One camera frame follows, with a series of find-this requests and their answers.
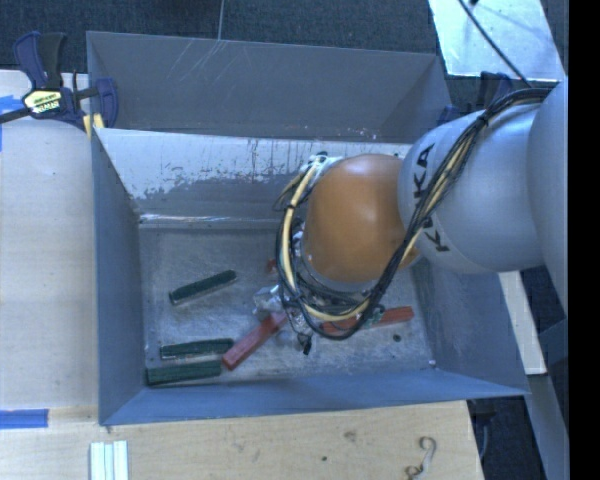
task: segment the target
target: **red stick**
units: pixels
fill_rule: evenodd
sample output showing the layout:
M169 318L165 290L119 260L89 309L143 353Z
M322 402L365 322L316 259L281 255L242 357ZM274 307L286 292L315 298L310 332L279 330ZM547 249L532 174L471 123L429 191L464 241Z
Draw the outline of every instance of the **red stick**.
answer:
M382 318L373 324L372 327L380 327L382 325L390 325L396 324L398 322L406 322L413 318L413 308L411 306L402 306L399 308L391 308L387 309ZM357 318L352 316L351 318L347 318L346 320L341 320L340 322L336 322L336 325L341 329L338 329L332 322L324 322L322 324L322 329L326 332L336 333L342 329L349 329L353 327L353 325L357 322Z
M287 322L284 312L271 313L262 323L225 352L222 364L234 370L242 361L253 354Z

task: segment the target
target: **gray bin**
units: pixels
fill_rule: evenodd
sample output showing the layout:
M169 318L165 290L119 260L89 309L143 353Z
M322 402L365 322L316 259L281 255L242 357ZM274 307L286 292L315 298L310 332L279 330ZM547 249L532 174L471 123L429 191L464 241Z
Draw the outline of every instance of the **gray bin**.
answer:
M240 339L280 215L311 153L404 156L449 103L433 55L90 33L89 71L120 94L92 141L101 424L362 409L528 390L499 279L426 261L387 307L409 322L309 356L269 340L233 372L150 387L160 345ZM183 307L168 291L221 270L238 280Z

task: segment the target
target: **gray floor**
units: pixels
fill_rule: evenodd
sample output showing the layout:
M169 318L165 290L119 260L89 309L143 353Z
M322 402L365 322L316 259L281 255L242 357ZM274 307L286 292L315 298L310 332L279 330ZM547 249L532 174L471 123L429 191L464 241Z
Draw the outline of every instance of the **gray floor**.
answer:
M569 72L569 0L541 0ZM12 45L31 30L65 32L63 71L86 71L85 31L102 30L349 48L439 52L427 0L0 0L0 68L15 69ZM452 101L473 105L476 79L449 77ZM538 330L564 319L546 269L525 271ZM568 362L552 366L568 422ZM487 480L544 479L522 398L496 399L484 459ZM482 442L482 424L477 424Z

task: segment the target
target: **metal hook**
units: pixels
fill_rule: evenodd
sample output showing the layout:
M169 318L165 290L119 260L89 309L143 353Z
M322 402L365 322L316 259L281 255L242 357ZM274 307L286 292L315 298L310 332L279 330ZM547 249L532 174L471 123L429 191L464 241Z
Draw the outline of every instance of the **metal hook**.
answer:
M436 441L432 437L423 436L420 438L420 448L427 452L422 459L422 463L419 466L407 466L405 472L407 473L407 480L418 480L423 479L424 475L429 469L429 464L433 458L433 454L436 451Z

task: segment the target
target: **bin floor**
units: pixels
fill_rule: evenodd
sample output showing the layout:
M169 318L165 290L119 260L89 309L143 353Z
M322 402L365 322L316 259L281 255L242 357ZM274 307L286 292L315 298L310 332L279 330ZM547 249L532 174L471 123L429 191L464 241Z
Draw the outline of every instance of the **bin floor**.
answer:
M141 226L147 367L191 361L162 360L162 345L215 338L237 342L259 324L253 315L253 296L259 289L277 284L276 274L266 268L274 256L275 231L271 224L254 229L236 224L232 229L226 222L209 222L194 229L186 224L181 229L162 227L155 220L151 226ZM171 304L169 291L229 269L237 273L232 284L178 306ZM432 353L408 271L396 275L382 302L387 308L411 305L415 317L408 322L362 330L343 342L315 336L308 356L294 347L295 334L286 324L282 332L234 371L223 371L220 377L197 382L429 367Z

